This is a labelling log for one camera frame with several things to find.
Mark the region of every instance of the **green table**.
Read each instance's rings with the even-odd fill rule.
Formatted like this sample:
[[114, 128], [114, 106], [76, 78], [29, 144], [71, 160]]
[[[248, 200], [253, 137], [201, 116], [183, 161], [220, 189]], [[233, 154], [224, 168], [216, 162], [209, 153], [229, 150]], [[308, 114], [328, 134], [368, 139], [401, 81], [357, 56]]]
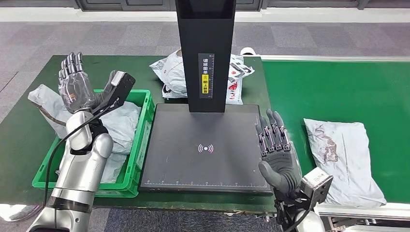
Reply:
[[267, 61], [264, 70], [272, 107], [284, 119], [303, 174], [315, 167], [303, 118], [362, 122], [374, 180], [388, 202], [408, 203], [410, 62], [297, 59], [311, 61]]
[[[45, 84], [58, 92], [60, 63], [64, 56], [53, 56], [0, 124], [0, 203], [40, 204], [43, 191], [31, 181], [52, 144], [55, 134], [46, 120], [28, 100], [27, 95]], [[95, 89], [103, 88], [111, 70], [127, 71], [135, 79], [134, 88], [149, 89], [155, 103], [164, 102], [162, 83], [149, 65], [163, 57], [156, 56], [85, 56], [84, 67]], [[261, 111], [270, 107], [260, 58], [246, 58], [255, 73], [244, 79], [242, 99], [245, 104], [259, 104]], [[195, 209], [212, 211], [275, 212], [273, 196], [240, 194], [140, 193], [136, 198], [96, 198], [97, 207], [139, 207], [160, 209]]]

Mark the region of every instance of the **black scanning platform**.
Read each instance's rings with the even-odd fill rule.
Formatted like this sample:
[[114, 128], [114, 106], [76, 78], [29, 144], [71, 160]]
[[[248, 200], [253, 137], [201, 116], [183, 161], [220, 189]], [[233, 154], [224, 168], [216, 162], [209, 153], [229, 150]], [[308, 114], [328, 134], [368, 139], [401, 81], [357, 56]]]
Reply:
[[258, 169], [256, 123], [257, 105], [190, 113], [157, 104], [139, 190], [273, 194]]

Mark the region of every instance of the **robotic arm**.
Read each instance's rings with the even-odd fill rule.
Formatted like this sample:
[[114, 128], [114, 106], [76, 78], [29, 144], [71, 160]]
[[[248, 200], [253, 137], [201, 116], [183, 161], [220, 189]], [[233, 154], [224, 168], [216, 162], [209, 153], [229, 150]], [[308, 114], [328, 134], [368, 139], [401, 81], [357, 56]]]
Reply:
[[81, 56], [81, 53], [70, 53], [61, 64], [59, 91], [67, 110], [73, 115], [66, 123], [68, 135], [50, 157], [46, 193], [51, 159], [57, 147], [68, 140], [56, 186], [27, 232], [88, 230], [95, 192], [113, 149], [113, 139], [98, 118], [122, 106], [135, 83], [126, 72], [112, 71], [104, 91], [94, 93], [83, 71]]
[[315, 168], [302, 178], [293, 143], [280, 115], [268, 109], [261, 124], [256, 125], [262, 161], [259, 170], [273, 188], [276, 200], [277, 222], [285, 232], [325, 232], [320, 217], [312, 210], [322, 203], [333, 177]]

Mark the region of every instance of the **wireless symbol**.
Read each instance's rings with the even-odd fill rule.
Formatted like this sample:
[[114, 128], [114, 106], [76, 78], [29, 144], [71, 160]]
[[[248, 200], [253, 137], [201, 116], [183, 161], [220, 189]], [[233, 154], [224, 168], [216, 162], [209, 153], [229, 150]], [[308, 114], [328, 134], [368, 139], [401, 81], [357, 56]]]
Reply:
[[203, 146], [202, 144], [199, 144], [198, 146], [198, 152], [202, 153], [203, 151], [208, 151], [209, 153], [214, 152], [214, 146], [210, 144], [209, 146]]

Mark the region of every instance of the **gray carpet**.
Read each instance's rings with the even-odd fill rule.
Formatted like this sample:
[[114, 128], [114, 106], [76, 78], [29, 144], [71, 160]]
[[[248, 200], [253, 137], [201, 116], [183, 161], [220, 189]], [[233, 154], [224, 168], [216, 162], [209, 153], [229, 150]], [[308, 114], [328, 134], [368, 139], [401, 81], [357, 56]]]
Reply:
[[[232, 53], [263, 55], [410, 56], [410, 24], [236, 23]], [[0, 122], [52, 55], [168, 55], [179, 48], [173, 22], [0, 23]], [[0, 220], [2, 232], [24, 232], [33, 218]], [[269, 232], [253, 215], [97, 209], [90, 232]]]

